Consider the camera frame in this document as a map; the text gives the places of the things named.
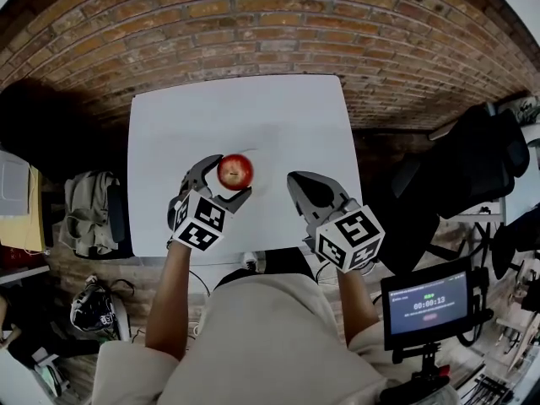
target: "person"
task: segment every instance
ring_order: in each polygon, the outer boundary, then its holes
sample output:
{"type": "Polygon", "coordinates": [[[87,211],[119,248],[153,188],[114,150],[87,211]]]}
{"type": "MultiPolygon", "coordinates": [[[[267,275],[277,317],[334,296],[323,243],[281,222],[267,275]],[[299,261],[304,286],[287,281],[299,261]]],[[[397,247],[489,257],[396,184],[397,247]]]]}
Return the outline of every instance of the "person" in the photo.
{"type": "Polygon", "coordinates": [[[59,337],[52,329],[46,312],[40,308],[39,301],[33,300],[19,286],[0,291],[0,325],[3,332],[11,330],[8,337],[0,342],[0,348],[7,349],[14,359],[30,370],[36,363],[32,355],[40,348],[65,358],[97,354],[100,350],[97,340],[59,337]]]}
{"type": "MultiPolygon", "coordinates": [[[[190,255],[190,248],[170,243],[145,346],[101,347],[94,405],[373,404],[382,390],[409,381],[419,369],[407,360],[392,364],[356,271],[337,272],[344,346],[298,248],[267,251],[264,274],[240,269],[223,278],[186,352],[190,255]]],[[[459,398],[447,386],[421,403],[458,404],[459,398]]]]}

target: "white t-shirt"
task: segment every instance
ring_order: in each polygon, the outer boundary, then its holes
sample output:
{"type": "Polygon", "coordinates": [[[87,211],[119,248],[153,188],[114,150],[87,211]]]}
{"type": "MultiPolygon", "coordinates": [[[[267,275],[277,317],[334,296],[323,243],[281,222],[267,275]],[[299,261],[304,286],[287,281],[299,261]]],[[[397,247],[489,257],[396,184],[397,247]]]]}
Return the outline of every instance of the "white t-shirt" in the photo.
{"type": "Polygon", "coordinates": [[[418,368],[393,364],[381,322],[339,340],[320,288],[300,274],[251,276],[216,289],[179,363],[137,344],[101,347],[93,405],[375,404],[418,368]]]}

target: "wooden floor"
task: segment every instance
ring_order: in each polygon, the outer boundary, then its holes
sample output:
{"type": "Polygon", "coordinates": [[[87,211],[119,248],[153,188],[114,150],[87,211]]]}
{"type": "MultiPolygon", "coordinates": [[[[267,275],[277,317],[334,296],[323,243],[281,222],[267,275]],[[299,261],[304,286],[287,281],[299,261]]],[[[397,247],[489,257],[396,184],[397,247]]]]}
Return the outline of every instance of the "wooden floor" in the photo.
{"type": "MultiPolygon", "coordinates": [[[[363,136],[358,133],[355,136],[357,155],[359,159],[359,170],[363,185],[372,180],[378,172],[387,169],[392,163],[399,160],[406,152],[417,153],[429,148],[429,143],[421,135],[392,135],[392,136],[363,136]]],[[[441,222],[435,236],[434,243],[447,248],[456,249],[463,238],[470,237],[470,229],[464,224],[441,222]]],[[[51,267],[50,278],[54,286],[57,297],[57,304],[68,308],[71,305],[73,296],[84,288],[86,278],[95,274],[101,280],[111,283],[115,279],[123,278],[136,287],[134,295],[127,287],[118,286],[116,289],[121,295],[130,316],[132,334],[137,334],[136,343],[143,343],[144,329],[150,311],[155,291],[159,284],[159,276],[163,266],[163,259],[148,259],[133,257],[126,260],[112,260],[109,262],[92,262],[77,258],[71,250],[56,241],[51,249],[51,255],[46,258],[51,267]]],[[[467,248],[473,247],[474,242],[469,241],[467,248]]],[[[530,254],[528,262],[533,262],[530,254]]],[[[236,269],[240,264],[238,257],[231,257],[226,267],[236,269]]],[[[308,262],[314,272],[318,270],[320,264],[314,256],[308,256],[308,262]]],[[[426,254],[421,260],[418,268],[427,267],[441,262],[440,259],[426,254]]],[[[221,266],[205,267],[205,272],[213,271],[214,276],[219,275],[221,266]]],[[[382,265],[377,265],[373,272],[365,277],[369,291],[372,296],[380,290],[380,280],[389,276],[390,272],[382,265]]],[[[209,288],[217,283],[215,277],[209,280],[209,288]]],[[[343,336],[343,317],[341,302],[339,299],[335,270],[326,268],[321,275],[321,288],[325,296],[331,303],[332,309],[343,336]]],[[[492,278],[492,286],[489,292],[489,306],[494,308],[496,316],[505,317],[508,314],[507,296],[515,283],[515,274],[507,274],[504,280],[496,281],[492,278]]],[[[206,301],[206,294],[203,293],[201,284],[195,278],[190,279],[189,294],[189,318],[190,328],[197,325],[197,321],[206,301]]],[[[483,330],[483,336],[472,348],[464,348],[456,339],[444,342],[443,349],[439,353],[439,361],[442,364],[451,364],[452,383],[457,385],[461,380],[466,379],[483,362],[489,363],[489,370],[509,382],[515,382],[519,378],[519,369],[514,373],[507,373],[509,361],[512,353],[504,355],[508,347],[508,340],[503,339],[499,346],[495,346],[502,332],[501,327],[494,321],[487,323],[483,330]]],[[[94,379],[96,356],[77,357],[71,359],[57,360],[62,372],[71,381],[73,389],[59,400],[59,403],[79,403],[88,398],[94,379]]]]}

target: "black pants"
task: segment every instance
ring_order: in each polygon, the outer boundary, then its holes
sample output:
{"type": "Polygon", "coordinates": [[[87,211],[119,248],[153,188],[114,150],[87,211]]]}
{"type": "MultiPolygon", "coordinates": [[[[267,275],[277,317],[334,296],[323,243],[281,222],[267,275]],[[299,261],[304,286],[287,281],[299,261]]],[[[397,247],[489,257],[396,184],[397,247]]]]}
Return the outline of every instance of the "black pants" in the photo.
{"type": "Polygon", "coordinates": [[[28,369],[33,370],[35,360],[32,354],[43,347],[49,354],[57,354],[60,357],[69,358],[76,355],[97,354],[100,351],[100,343],[94,340],[62,339],[54,332],[24,333],[22,332],[8,346],[9,353],[28,369]]]}
{"type": "MultiPolygon", "coordinates": [[[[283,273],[298,273],[303,274],[315,281],[313,272],[301,250],[298,247],[289,247],[287,249],[276,249],[275,251],[266,251],[267,266],[264,269],[264,274],[283,274],[283,273]]],[[[255,276],[257,272],[239,268],[235,272],[228,274],[218,283],[217,287],[228,284],[236,279],[246,278],[247,276],[255,276]]]]}

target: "apple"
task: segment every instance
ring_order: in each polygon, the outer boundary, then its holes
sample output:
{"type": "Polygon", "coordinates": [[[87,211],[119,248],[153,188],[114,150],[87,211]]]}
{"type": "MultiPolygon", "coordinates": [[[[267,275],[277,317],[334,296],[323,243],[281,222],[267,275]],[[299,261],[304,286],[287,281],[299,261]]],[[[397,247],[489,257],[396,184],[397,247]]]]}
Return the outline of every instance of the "apple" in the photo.
{"type": "Polygon", "coordinates": [[[241,191],[253,180],[253,165],[242,154],[230,154],[221,159],[218,165],[219,182],[231,191],[241,191]]]}

